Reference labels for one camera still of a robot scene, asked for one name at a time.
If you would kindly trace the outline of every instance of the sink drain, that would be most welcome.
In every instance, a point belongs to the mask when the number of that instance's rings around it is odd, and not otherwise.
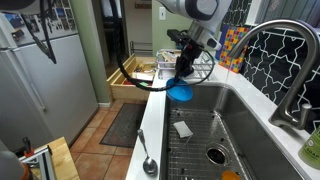
[[[230,162],[229,151],[219,143],[211,143],[206,147],[206,157],[217,165],[227,165]]]

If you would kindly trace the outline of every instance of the sink basin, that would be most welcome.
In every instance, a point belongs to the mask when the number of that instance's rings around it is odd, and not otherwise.
[[[191,101],[166,99],[160,179],[221,179],[226,170],[241,179],[303,179],[231,88],[192,88]],[[179,138],[179,121],[191,138]]]

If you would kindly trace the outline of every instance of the white countertop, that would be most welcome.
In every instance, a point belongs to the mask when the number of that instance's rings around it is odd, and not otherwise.
[[[298,156],[299,149],[310,135],[304,130],[294,129],[288,131],[270,124],[268,119],[277,106],[241,74],[228,73],[227,69],[216,64],[210,82],[205,81],[204,83],[224,83],[227,84],[229,88],[231,87],[242,98],[243,102],[251,108],[263,128],[286,154],[302,176],[305,179],[316,180],[320,178],[320,171],[309,167]],[[153,87],[163,87],[165,84],[166,80],[155,78]],[[149,156],[157,162],[158,168],[161,159],[165,99],[165,92],[151,92],[141,123],[141,129],[144,131]],[[143,171],[142,163],[145,158],[146,154],[143,146],[140,140],[137,139],[127,172],[127,180],[159,179],[159,174],[156,177],[151,177]]]

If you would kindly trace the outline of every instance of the floor mat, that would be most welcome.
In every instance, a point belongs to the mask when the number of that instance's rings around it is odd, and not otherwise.
[[[145,104],[123,104],[100,144],[133,148],[145,108]]]

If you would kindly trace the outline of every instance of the sponge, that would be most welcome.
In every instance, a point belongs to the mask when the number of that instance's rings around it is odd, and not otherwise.
[[[185,138],[193,135],[184,121],[176,122],[173,124],[173,126],[178,131],[180,138]]]

